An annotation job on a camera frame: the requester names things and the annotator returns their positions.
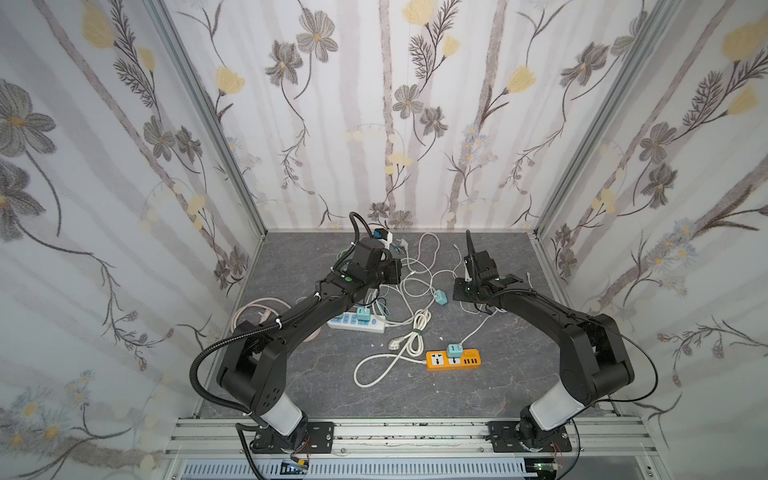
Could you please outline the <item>white blue power strip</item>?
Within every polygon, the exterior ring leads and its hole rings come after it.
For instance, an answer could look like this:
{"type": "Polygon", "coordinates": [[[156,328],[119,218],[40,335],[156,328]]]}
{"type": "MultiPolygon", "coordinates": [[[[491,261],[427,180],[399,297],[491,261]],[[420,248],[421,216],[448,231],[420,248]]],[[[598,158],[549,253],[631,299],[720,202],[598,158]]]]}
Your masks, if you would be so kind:
{"type": "Polygon", "coordinates": [[[326,325],[331,329],[382,334],[385,329],[384,318],[370,314],[367,320],[359,320],[354,312],[345,312],[329,320],[326,325]]]}

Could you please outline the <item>orange power strip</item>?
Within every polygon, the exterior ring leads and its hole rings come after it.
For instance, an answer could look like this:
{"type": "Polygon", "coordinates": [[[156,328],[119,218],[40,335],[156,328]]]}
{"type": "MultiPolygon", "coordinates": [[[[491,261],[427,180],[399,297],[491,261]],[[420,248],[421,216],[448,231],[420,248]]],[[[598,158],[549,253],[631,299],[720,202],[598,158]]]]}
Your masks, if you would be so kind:
{"type": "Polygon", "coordinates": [[[482,365],[477,349],[466,349],[460,357],[450,357],[447,351],[429,351],[425,360],[426,368],[430,372],[474,370],[482,365]]]}

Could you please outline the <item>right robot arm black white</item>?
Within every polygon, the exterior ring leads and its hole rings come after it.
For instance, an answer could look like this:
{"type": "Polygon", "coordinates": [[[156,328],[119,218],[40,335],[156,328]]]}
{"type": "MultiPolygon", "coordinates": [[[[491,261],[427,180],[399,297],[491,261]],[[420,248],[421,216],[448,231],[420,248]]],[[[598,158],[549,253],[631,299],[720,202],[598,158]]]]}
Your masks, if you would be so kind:
{"type": "Polygon", "coordinates": [[[591,316],[558,303],[503,276],[485,250],[466,233],[465,276],[454,282],[455,300],[512,313],[543,332],[559,348],[557,383],[520,412],[517,441],[542,449],[565,432],[564,425],[598,400],[630,385],[635,372],[616,321],[591,316]]]}

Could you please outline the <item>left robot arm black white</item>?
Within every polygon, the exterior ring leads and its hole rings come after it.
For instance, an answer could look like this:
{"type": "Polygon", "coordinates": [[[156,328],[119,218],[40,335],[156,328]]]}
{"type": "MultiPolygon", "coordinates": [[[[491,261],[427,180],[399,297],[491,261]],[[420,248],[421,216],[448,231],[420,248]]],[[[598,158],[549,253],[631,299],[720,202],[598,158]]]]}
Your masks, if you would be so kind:
{"type": "Polygon", "coordinates": [[[275,319],[241,325],[229,337],[203,349],[189,368],[192,389],[203,400],[237,410],[252,420],[235,429],[253,476],[262,479],[247,432],[272,436],[270,448],[300,452],[308,447],[307,414],[286,393],[289,357],[316,330],[362,302],[383,285],[397,285],[402,261],[389,245],[390,230],[376,229],[356,213],[349,219],[353,240],[314,291],[275,319]]]}

